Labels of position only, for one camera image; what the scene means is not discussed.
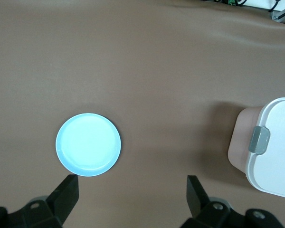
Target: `white container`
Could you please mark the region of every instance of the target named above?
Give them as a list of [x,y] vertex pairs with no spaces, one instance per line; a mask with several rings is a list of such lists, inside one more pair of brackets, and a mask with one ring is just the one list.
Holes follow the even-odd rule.
[[285,97],[238,115],[228,158],[255,188],[285,197]]

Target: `container lid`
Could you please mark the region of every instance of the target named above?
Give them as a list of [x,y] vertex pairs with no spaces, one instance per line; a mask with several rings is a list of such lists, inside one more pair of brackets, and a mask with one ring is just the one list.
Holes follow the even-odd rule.
[[121,139],[116,127],[98,114],[79,114],[66,121],[56,138],[61,163],[80,176],[96,176],[117,161]]
[[263,107],[251,137],[246,174],[257,189],[285,197],[285,98]]

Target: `bolt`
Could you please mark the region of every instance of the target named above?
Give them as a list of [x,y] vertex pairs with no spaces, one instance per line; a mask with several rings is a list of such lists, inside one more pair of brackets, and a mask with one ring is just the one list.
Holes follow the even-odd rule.
[[257,217],[258,219],[264,219],[265,218],[265,215],[257,210],[255,210],[253,213],[252,213],[255,217]]
[[214,203],[213,204],[213,207],[216,209],[216,210],[223,210],[223,205],[221,205],[220,203]]
[[38,208],[40,205],[39,205],[39,203],[33,203],[31,206],[30,206],[30,208],[31,209],[35,209],[35,208]]

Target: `gray latch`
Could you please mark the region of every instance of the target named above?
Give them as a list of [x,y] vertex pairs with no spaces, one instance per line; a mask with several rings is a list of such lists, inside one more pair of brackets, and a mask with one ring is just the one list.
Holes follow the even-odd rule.
[[255,126],[250,140],[249,151],[256,154],[265,153],[270,138],[270,131],[261,126]]

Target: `light blue plate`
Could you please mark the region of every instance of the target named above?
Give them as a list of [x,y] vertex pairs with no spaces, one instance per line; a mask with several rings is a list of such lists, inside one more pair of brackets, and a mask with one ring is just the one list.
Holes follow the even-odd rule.
[[91,177],[108,171],[121,149],[116,127],[105,117],[79,114],[66,121],[56,138],[61,163],[72,173]]

